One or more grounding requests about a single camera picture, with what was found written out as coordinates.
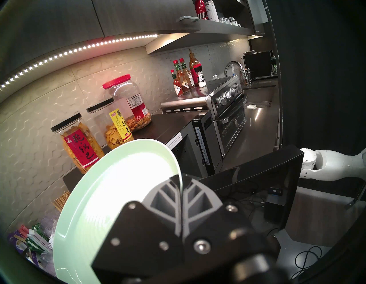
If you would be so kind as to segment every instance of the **black curtain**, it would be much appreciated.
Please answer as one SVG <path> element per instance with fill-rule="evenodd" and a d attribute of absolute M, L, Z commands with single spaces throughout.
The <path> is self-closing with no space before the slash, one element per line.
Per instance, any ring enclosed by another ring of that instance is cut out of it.
<path fill-rule="evenodd" d="M 366 148 L 365 7 L 264 0 L 280 63 L 283 146 L 356 155 Z"/>

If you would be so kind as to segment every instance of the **snack jar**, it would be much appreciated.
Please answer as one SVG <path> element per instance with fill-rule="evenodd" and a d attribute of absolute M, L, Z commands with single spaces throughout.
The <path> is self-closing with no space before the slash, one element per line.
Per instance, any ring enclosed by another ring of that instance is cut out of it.
<path fill-rule="evenodd" d="M 115 105 L 114 98 L 89 107 L 86 111 L 94 114 L 93 119 L 109 148 L 117 148 L 134 139 L 121 111 Z"/>
<path fill-rule="evenodd" d="M 102 148 L 91 134 L 80 113 L 51 127 L 51 130 L 60 135 L 65 151 L 82 174 L 85 174 L 104 156 Z"/>
<path fill-rule="evenodd" d="M 131 81 L 130 74 L 104 83 L 103 88 L 115 99 L 116 108 L 132 132 L 150 123 L 151 115 L 143 103 L 138 86 Z"/>

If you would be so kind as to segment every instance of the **light green plate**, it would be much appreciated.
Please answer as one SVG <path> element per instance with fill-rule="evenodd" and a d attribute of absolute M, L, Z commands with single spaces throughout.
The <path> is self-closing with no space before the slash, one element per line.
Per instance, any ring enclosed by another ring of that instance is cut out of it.
<path fill-rule="evenodd" d="M 122 207 L 141 202 L 176 174 L 182 184 L 175 156 L 156 140 L 134 140 L 105 155 L 79 181 L 61 212 L 53 241 L 57 277 L 69 284 L 99 284 L 91 263 Z"/>

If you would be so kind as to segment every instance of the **led light strip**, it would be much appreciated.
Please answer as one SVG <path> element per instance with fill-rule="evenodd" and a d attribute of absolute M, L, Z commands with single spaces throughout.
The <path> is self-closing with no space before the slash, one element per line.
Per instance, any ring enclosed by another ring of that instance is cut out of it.
<path fill-rule="evenodd" d="M 111 43 L 118 43 L 118 42 L 121 42 L 121 41 L 130 41 L 130 40 L 138 40 L 138 39 L 141 39 L 141 38 L 154 38 L 154 37 L 156 38 L 156 37 L 158 37 L 158 35 L 157 34 L 152 34 L 152 35 L 147 35 L 147 36 L 126 37 L 126 38 L 120 38 L 120 39 L 115 39 L 115 40 L 102 41 L 100 43 L 87 45 L 87 46 L 83 46 L 83 47 L 79 47 L 79 48 L 74 48 L 73 50 L 69 50 L 69 51 L 64 51 L 64 52 L 59 53 L 58 55 L 55 54 L 53 56 L 45 58 L 44 60 L 38 62 L 37 64 L 34 64 L 33 66 L 29 66 L 28 68 L 26 68 L 22 72 L 19 72 L 18 74 L 14 75 L 9 80 L 7 80 L 6 82 L 4 82 L 3 84 L 0 85 L 0 90 L 2 88 L 6 88 L 7 85 L 14 83 L 18 78 L 21 78 L 22 76 L 26 75 L 26 73 L 31 72 L 35 68 L 41 67 L 44 64 L 49 63 L 49 62 L 54 61 L 54 60 L 57 60 L 61 57 L 64 57 L 64 56 L 67 56 L 67 55 L 70 55 L 70 54 L 74 54 L 78 51 L 83 51 L 83 50 L 86 50 L 86 49 L 89 49 L 89 48 L 95 48 L 95 47 L 99 47 L 99 46 L 107 45 L 107 44 L 111 44 Z"/>

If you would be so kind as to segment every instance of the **tile backsplash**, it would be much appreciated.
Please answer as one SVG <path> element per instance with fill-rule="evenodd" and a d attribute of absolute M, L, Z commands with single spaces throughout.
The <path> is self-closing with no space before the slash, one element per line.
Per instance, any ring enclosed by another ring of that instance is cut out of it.
<path fill-rule="evenodd" d="M 249 51 L 247 39 L 191 47 L 207 80 L 224 76 L 229 61 Z M 148 55 L 144 47 L 91 58 L 50 73 L 0 104 L 0 233 L 32 225 L 55 211 L 52 201 L 67 190 L 62 177 L 74 168 L 60 137 L 50 130 L 80 112 L 97 141 L 103 137 L 86 108 L 103 99 L 102 84 L 130 74 L 150 113 L 176 96 L 173 60 L 189 62 L 189 49 Z"/>

